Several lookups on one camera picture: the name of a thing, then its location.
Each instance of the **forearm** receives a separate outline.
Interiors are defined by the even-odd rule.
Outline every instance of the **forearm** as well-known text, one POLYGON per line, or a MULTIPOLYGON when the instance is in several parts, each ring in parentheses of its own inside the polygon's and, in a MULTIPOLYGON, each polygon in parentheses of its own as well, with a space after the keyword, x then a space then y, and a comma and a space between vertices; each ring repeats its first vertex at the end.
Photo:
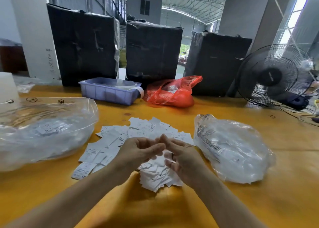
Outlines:
POLYGON ((247 207, 209 170, 194 190, 220 228, 265 228, 247 207))
POLYGON ((90 174, 44 204, 34 208, 6 228, 73 228, 117 185, 116 163, 90 174))

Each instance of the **person's right hand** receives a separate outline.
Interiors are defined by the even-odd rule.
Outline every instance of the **person's right hand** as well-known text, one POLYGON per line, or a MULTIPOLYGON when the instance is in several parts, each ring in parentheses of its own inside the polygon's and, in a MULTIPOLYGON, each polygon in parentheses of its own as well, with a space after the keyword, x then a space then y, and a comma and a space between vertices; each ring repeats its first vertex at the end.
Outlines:
POLYGON ((190 144, 183 141, 169 139, 161 135, 159 143, 164 143, 165 148, 172 153, 164 154, 165 165, 177 173, 180 179, 191 188, 194 188, 198 179, 207 171, 210 172, 197 150, 190 144))

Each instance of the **hand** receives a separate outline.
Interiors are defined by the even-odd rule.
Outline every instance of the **hand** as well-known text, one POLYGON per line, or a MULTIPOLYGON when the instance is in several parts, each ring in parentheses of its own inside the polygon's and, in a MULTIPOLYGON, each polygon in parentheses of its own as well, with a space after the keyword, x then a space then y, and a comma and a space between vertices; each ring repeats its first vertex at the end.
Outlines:
POLYGON ((118 154, 113 159, 116 170, 121 171, 119 184, 124 183, 143 162, 149 161, 156 155, 163 155, 165 145, 148 138, 127 139, 118 154))
POLYGON ((170 167, 177 173, 180 179, 191 188, 194 188, 195 184, 198 183, 198 179, 202 176, 202 173, 207 171, 210 172, 202 157, 192 145, 187 144, 183 141, 168 139, 166 135, 162 135, 159 139, 160 143, 164 143, 166 149, 173 152, 164 154, 165 165, 170 167))

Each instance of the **electric fan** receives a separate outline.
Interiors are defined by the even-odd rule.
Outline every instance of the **electric fan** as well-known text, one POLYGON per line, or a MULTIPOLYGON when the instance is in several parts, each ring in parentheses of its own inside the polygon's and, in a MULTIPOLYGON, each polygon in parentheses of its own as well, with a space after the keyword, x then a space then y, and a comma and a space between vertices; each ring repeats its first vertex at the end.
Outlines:
POLYGON ((313 81, 312 60, 294 45, 265 46, 248 55, 235 78, 239 94, 261 106, 288 105, 297 110, 308 105, 302 94, 313 81))

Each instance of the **purple plastic bin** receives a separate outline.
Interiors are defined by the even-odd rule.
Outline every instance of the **purple plastic bin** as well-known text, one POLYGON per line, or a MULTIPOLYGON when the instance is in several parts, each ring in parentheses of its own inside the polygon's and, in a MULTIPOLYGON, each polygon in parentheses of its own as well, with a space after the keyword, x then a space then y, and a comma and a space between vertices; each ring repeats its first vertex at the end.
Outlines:
POLYGON ((82 96, 90 99, 102 100, 111 103, 123 105, 131 105, 140 92, 137 89, 122 90, 113 87, 104 86, 102 84, 116 84, 117 80, 106 77, 96 77, 79 82, 81 85, 82 96))

